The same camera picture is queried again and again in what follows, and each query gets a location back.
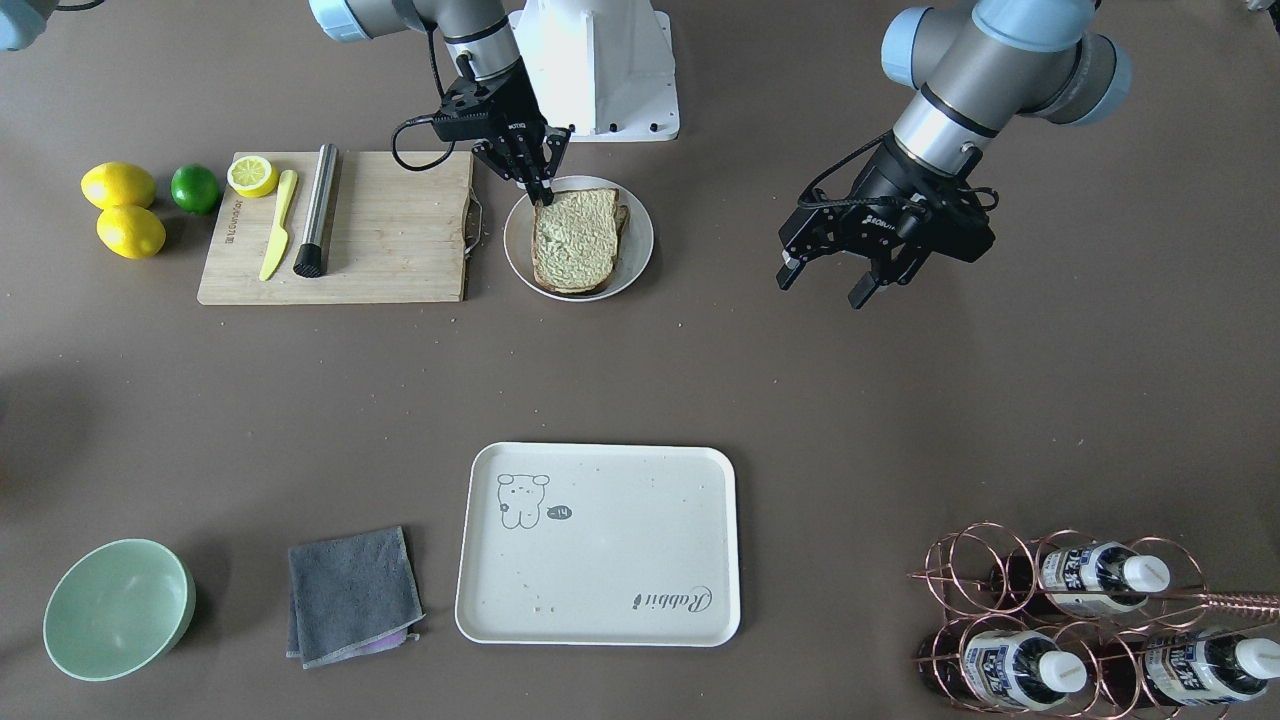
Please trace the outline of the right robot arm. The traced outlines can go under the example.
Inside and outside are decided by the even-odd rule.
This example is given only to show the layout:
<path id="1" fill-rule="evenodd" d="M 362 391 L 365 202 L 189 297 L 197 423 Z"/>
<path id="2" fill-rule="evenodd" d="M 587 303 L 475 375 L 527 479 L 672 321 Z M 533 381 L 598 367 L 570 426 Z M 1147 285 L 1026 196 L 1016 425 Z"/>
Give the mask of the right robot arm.
<path id="1" fill-rule="evenodd" d="M 344 44 L 412 29 L 442 37 L 457 69 L 440 106 L 399 128 L 430 126 L 436 137 L 472 152 L 497 176 L 515 181 L 530 201 L 554 201 L 552 181 L 571 129 L 549 126 L 503 4 L 499 1 L 312 1 L 315 20 Z"/>

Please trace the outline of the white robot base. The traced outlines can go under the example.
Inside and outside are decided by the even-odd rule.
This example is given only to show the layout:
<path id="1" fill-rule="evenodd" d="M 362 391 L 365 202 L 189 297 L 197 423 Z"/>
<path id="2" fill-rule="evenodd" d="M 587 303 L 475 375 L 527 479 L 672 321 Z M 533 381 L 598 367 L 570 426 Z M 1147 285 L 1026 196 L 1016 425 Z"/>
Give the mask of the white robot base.
<path id="1" fill-rule="evenodd" d="M 572 143 L 678 137 L 667 13 L 649 1 L 527 1 L 509 23 L 541 114 Z"/>

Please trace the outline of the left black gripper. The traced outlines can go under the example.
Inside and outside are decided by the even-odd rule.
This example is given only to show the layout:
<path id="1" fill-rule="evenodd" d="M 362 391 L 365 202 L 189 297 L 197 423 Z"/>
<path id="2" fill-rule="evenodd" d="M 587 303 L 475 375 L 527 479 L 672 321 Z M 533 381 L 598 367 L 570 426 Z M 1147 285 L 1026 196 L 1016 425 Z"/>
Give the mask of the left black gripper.
<path id="1" fill-rule="evenodd" d="M 855 310 L 881 290 L 908 284 L 931 255 L 973 263 L 995 245 L 991 187 L 972 187 L 966 177 L 980 160 L 972 150 L 957 177 L 940 174 L 881 135 L 812 179 L 780 229 L 782 291 L 805 265 L 837 252 L 870 261 L 850 291 Z"/>

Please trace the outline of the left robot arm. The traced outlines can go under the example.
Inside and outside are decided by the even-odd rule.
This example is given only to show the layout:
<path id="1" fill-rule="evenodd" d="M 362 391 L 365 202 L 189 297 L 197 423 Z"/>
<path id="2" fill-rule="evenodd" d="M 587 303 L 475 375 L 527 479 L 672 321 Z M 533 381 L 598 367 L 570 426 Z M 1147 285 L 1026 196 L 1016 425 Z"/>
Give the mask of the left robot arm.
<path id="1" fill-rule="evenodd" d="M 1015 117 L 1087 126 L 1114 113 L 1133 79 L 1132 59 L 1091 31 L 1094 1 L 963 1 L 911 6 L 881 46 L 892 81 L 914 90 L 893 127 L 865 143 L 869 161 L 850 191 L 813 179 L 780 228 L 787 290 L 808 263 L 840 252 L 869 261 L 850 291 L 861 307 L 908 284 L 924 263 L 973 263 L 995 243 L 998 193 L 969 176 Z"/>

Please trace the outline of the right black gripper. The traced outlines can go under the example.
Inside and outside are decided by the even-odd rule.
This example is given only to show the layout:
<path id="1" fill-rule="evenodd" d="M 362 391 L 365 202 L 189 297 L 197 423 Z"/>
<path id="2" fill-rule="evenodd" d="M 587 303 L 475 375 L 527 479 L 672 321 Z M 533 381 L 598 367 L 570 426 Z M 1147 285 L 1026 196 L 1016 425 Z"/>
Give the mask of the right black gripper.
<path id="1" fill-rule="evenodd" d="M 507 70 L 484 85 L 506 91 L 508 129 L 495 141 L 479 140 L 474 150 L 506 181 L 525 186 L 538 208 L 554 202 L 550 187 L 570 145 L 571 129 L 550 126 L 526 70 Z"/>

